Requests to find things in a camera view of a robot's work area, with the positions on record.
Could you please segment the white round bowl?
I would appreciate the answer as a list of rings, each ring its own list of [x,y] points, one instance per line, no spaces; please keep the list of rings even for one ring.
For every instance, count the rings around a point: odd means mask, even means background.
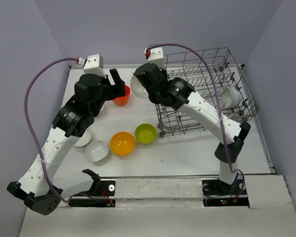
[[[222,101],[225,108],[234,108],[240,102],[240,92],[234,87],[225,87],[222,91]]]
[[[137,98],[148,99],[148,92],[134,75],[132,75],[130,80],[130,88]]]

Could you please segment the white bowl under arm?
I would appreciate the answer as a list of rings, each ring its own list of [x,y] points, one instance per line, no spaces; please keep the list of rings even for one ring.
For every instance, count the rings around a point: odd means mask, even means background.
[[[74,144],[74,147],[84,147],[86,146],[92,138],[92,131],[88,128],[85,130],[84,134],[78,139]]]

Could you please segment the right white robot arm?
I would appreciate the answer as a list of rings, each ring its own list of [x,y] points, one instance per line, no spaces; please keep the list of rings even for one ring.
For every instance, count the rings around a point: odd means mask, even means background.
[[[185,114],[205,127],[219,140],[214,155],[220,161],[217,188],[228,194],[235,188],[240,170],[237,158],[251,126],[238,123],[221,112],[219,106],[208,103],[182,78],[169,80],[165,70],[156,64],[145,63],[135,70],[134,76],[148,93],[149,100]]]

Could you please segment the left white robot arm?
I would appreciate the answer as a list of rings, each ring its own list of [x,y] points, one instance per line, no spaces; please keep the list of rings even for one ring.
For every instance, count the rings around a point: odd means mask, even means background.
[[[117,69],[110,70],[114,84],[108,75],[83,74],[74,85],[74,94],[59,110],[52,122],[38,156],[18,181],[10,182],[7,191],[22,200],[30,210],[49,215],[60,204],[81,194],[90,197],[98,192],[101,178],[90,169],[84,169],[68,177],[54,179],[64,158],[94,123],[106,101],[126,94],[125,82]]]

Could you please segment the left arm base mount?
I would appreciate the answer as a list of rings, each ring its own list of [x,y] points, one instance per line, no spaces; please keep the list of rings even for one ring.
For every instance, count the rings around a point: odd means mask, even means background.
[[[90,169],[82,171],[83,174],[92,179],[90,189],[81,191],[74,195],[68,206],[70,207],[115,207],[116,181],[113,179],[102,179]]]

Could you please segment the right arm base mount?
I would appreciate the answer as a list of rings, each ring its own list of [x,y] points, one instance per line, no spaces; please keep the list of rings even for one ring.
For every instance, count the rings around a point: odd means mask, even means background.
[[[202,180],[203,205],[205,207],[249,207],[246,188],[242,189],[242,179],[237,179],[233,185],[221,182],[219,179]]]

